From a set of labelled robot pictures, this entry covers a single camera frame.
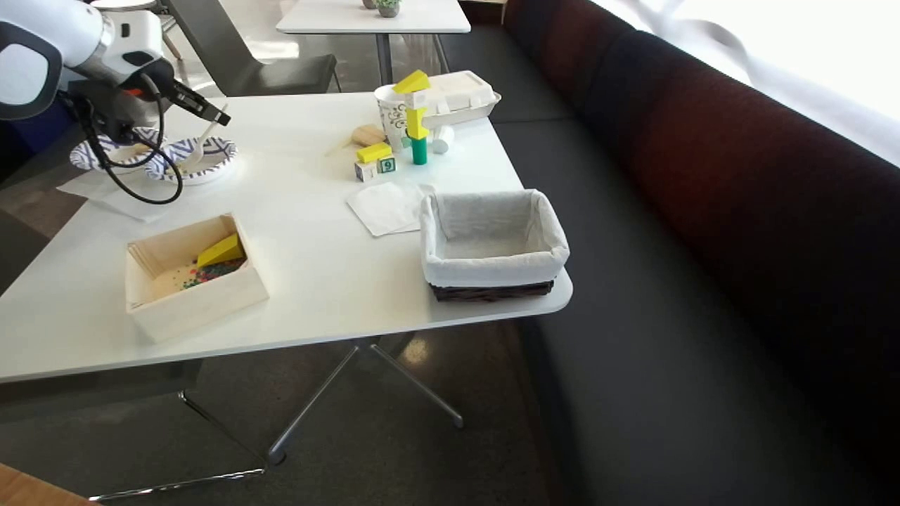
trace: white table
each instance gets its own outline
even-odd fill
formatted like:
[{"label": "white table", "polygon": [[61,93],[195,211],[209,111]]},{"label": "white table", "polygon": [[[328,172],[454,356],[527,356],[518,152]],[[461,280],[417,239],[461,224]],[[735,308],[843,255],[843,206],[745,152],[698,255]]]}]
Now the white table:
[{"label": "white table", "polygon": [[286,34],[375,34],[382,85],[392,75],[392,34],[470,34],[473,26],[458,0],[400,0],[400,13],[385,19],[364,0],[295,0],[279,31]]},{"label": "white table", "polygon": [[[376,123],[369,93],[237,99],[229,111],[223,134],[237,142],[229,180],[189,187],[150,224],[86,203],[4,291],[0,383],[528,318],[569,303],[565,272],[541,298],[438,303],[423,279],[418,232],[365,232],[345,207],[359,187],[345,140],[356,123]],[[203,131],[178,110],[168,126]],[[490,120],[458,126],[449,155],[432,155],[409,180],[521,187]],[[178,341],[139,331],[123,312],[127,242],[223,211],[248,227],[271,301]]]}]

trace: white box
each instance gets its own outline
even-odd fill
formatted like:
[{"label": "white box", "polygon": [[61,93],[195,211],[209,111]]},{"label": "white box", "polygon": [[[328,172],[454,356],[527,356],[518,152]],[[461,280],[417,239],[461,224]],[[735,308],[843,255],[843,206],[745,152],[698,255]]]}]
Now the white box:
[{"label": "white box", "polygon": [[552,286],[569,242],[541,190],[431,194],[423,206],[424,280],[438,290]]},{"label": "white box", "polygon": [[[198,252],[238,232],[245,265],[220,279],[184,286]],[[231,213],[127,244],[127,312],[155,341],[200,331],[268,298],[248,232]]]},{"label": "white box", "polygon": [[[417,96],[431,128],[486,117],[501,100],[501,93],[473,71],[431,75],[431,88]],[[385,134],[400,140],[406,134],[406,99],[393,93],[393,85],[376,88],[375,99]]]}]

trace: table leg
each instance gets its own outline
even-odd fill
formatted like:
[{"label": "table leg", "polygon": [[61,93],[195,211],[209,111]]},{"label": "table leg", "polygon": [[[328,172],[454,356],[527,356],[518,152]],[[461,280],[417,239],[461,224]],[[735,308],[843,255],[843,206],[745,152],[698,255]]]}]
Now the table leg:
[{"label": "table leg", "polygon": [[292,421],[282,431],[282,436],[274,440],[274,447],[268,449],[268,463],[282,463],[283,461],[283,443],[292,436],[292,431],[304,421],[304,417],[313,411],[313,404],[328,391],[328,384],[344,373],[344,367],[359,353],[359,345],[355,345],[340,363],[337,367],[326,377],[326,383],[313,393],[313,398],[302,407],[299,417],[292,417]]},{"label": "table leg", "polygon": [[120,490],[120,492],[109,492],[109,495],[91,495],[86,504],[112,504],[112,501],[127,501],[127,498],[165,495],[165,492],[216,483],[216,481],[245,481],[250,474],[265,474],[265,469],[250,466],[250,469],[237,469],[237,473],[191,477],[191,481],[168,481],[168,483],[155,483],[155,485]]},{"label": "table leg", "polygon": [[438,68],[441,68],[441,74],[449,74],[449,64],[446,64],[446,52],[445,52],[445,43],[441,43],[441,36],[431,36],[431,43],[432,43],[432,52],[438,55]]},{"label": "table leg", "polygon": [[406,377],[423,397],[427,397],[435,407],[441,407],[456,426],[463,426],[463,417],[445,402],[435,391],[431,391],[424,383],[418,383],[418,377],[414,377],[411,372],[406,372],[392,353],[385,353],[376,342],[369,342],[369,352],[375,356],[379,356],[382,363],[389,363],[400,377]]},{"label": "table leg", "polygon": [[392,85],[393,81],[393,61],[392,61],[392,36],[389,34],[375,36],[375,52],[376,52],[379,85]]},{"label": "table leg", "polygon": [[234,443],[238,443],[241,449],[252,452],[252,449],[245,447],[237,436],[231,436],[231,433],[226,431],[226,425],[220,425],[216,417],[210,417],[203,404],[198,404],[198,402],[189,397],[189,391],[178,391],[178,398],[181,398],[189,411],[195,411],[203,421],[209,421],[209,425],[214,425],[220,433],[226,433]]}]

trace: cable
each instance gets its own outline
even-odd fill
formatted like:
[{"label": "cable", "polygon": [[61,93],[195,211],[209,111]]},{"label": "cable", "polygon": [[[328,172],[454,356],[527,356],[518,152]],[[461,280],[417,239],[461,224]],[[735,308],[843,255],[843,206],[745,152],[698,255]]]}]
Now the cable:
[{"label": "cable", "polygon": [[[175,203],[175,200],[184,194],[184,173],[181,173],[178,164],[160,148],[162,131],[165,131],[160,89],[157,89],[157,85],[155,85],[147,74],[139,74],[139,75],[144,78],[147,89],[153,93],[153,99],[155,99],[155,104],[157,104],[157,138],[155,138],[155,140],[147,140],[147,138],[140,138],[139,131],[130,131],[130,134],[131,134],[131,138],[130,138],[131,142],[150,145],[150,155],[140,158],[140,159],[131,159],[131,164],[115,164],[115,159],[109,159],[109,155],[108,155],[103,145],[99,142],[99,128],[95,128],[99,120],[95,120],[95,110],[94,110],[94,104],[91,104],[86,99],[82,99],[82,96],[68,96],[68,93],[61,93],[61,96],[71,100],[71,110],[72,110],[77,117],[79,117],[79,126],[82,126],[82,131],[85,131],[85,138],[86,138],[86,145],[91,145],[91,152],[95,155],[99,165],[109,173],[109,180],[112,180],[120,190],[127,190],[131,200],[139,200],[139,203],[147,203],[147,206],[168,206],[168,203]],[[131,190],[127,183],[120,183],[120,178],[112,172],[112,168],[140,168],[140,165],[150,164],[153,158],[162,158],[165,172],[175,173],[175,190],[172,190],[172,197],[162,197],[162,200],[144,197],[144,194]]]}]

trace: gray bin liner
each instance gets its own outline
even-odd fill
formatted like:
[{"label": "gray bin liner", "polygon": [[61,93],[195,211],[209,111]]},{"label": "gray bin liner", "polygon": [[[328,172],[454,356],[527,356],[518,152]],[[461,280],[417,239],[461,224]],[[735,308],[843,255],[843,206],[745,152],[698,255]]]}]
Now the gray bin liner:
[{"label": "gray bin liner", "polygon": [[438,290],[552,284],[569,262],[565,231],[535,187],[431,194],[423,242],[424,280]]}]

